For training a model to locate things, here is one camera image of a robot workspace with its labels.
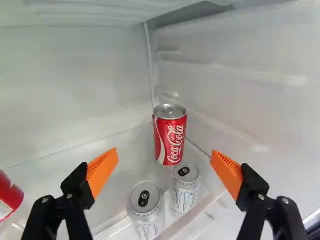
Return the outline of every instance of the silver can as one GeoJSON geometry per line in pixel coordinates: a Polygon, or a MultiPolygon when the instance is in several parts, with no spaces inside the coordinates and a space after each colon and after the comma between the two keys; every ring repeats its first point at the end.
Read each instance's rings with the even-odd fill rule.
{"type": "Polygon", "coordinates": [[[165,228],[164,192],[152,181],[134,186],[126,211],[140,240],[152,240],[165,228]]]}
{"type": "Polygon", "coordinates": [[[199,192],[199,169],[193,163],[179,163],[173,167],[170,192],[170,210],[178,218],[196,203],[199,192]]]}

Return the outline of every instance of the refrigerator shelf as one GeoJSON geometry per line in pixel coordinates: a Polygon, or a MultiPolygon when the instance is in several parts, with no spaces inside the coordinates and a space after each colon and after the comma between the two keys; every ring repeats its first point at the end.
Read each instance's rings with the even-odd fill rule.
{"type": "MultiPolygon", "coordinates": [[[[172,167],[164,167],[154,160],[153,126],[151,123],[5,169],[10,179],[24,191],[21,206],[10,218],[10,223],[7,224],[7,228],[11,228],[10,233],[17,233],[17,231],[22,233],[36,199],[45,195],[61,196],[60,183],[66,176],[81,162],[89,162],[112,147],[116,147],[118,164],[95,199],[94,205],[90,210],[85,210],[85,215],[92,235],[109,234],[114,239],[118,239],[121,228],[131,228],[127,224],[129,220],[125,207],[133,186],[137,182],[147,179],[155,181],[166,191],[171,183],[172,167]]],[[[193,219],[203,213],[224,191],[224,187],[209,166],[208,156],[197,150],[188,141],[185,143],[183,161],[191,161],[197,164],[200,169],[201,183],[198,199],[200,207],[194,207],[195,212],[189,215],[190,219],[184,220],[182,225],[175,227],[174,234],[172,228],[168,228],[166,234],[172,235],[171,237],[182,231],[185,224],[190,224],[193,219]]],[[[168,203],[166,206],[166,226],[169,227],[175,220],[168,211],[168,203]]],[[[61,225],[58,239],[67,239],[67,236],[66,226],[61,225]]]]}

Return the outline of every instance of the can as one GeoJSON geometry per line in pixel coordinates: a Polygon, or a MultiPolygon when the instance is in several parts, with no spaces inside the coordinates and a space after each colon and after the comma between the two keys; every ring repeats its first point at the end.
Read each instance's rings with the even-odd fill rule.
{"type": "Polygon", "coordinates": [[[164,192],[152,181],[133,188],[126,211],[140,240],[152,240],[164,230],[164,201],[164,192]]]}
{"type": "Polygon", "coordinates": [[[24,192],[0,169],[0,223],[17,210],[23,199],[24,192]]]}
{"type": "Polygon", "coordinates": [[[199,192],[199,169],[193,163],[179,163],[173,167],[170,211],[176,218],[187,213],[196,203],[199,192]]]}
{"type": "Polygon", "coordinates": [[[187,128],[187,111],[183,106],[163,104],[153,109],[155,159],[172,166],[183,157],[187,128]]]}

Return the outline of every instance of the red soda can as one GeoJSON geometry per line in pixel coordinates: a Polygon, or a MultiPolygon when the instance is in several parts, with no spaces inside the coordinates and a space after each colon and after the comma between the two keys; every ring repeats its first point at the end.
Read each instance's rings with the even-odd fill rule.
{"type": "Polygon", "coordinates": [[[187,111],[183,106],[162,104],[153,109],[155,159],[172,166],[183,157],[187,127],[187,111]]]}
{"type": "Polygon", "coordinates": [[[0,223],[20,206],[24,192],[0,169],[0,223]]]}

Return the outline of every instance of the pull tab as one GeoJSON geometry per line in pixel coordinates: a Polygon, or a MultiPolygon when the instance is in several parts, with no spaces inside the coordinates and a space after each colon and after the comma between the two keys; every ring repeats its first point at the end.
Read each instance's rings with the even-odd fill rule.
{"type": "Polygon", "coordinates": [[[190,173],[190,168],[188,168],[187,166],[180,168],[180,170],[178,171],[178,174],[181,177],[187,175],[188,173],[190,173]]]}
{"type": "Polygon", "coordinates": [[[145,206],[147,206],[148,201],[149,201],[149,197],[150,197],[150,193],[149,193],[147,190],[143,190],[143,191],[140,193],[140,196],[139,196],[139,200],[138,200],[139,206],[140,206],[140,207],[145,207],[145,206]]]}

